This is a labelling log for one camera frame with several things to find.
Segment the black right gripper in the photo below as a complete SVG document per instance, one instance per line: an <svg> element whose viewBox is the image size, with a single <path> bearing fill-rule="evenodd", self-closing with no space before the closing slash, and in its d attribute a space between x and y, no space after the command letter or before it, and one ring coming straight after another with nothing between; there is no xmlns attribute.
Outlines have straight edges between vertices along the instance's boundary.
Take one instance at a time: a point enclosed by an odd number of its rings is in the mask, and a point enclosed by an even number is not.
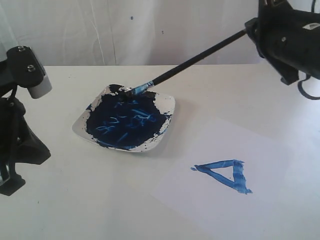
<svg viewBox="0 0 320 240"><path fill-rule="evenodd" d="M261 55L289 86L299 72L320 77L320 15L293 9L286 0L260 0L258 17L245 24Z"/></svg>

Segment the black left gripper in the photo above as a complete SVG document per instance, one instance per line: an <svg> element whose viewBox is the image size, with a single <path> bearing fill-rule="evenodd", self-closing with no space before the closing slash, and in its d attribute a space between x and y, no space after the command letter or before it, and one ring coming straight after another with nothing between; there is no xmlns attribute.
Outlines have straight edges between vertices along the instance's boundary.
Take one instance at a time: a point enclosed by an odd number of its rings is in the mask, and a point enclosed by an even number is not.
<svg viewBox="0 0 320 240"><path fill-rule="evenodd" d="M0 194L8 197L26 184L16 172L16 162L41 165L51 157L25 121L26 110L16 98L17 89L14 86L8 97L0 98Z"/></svg>

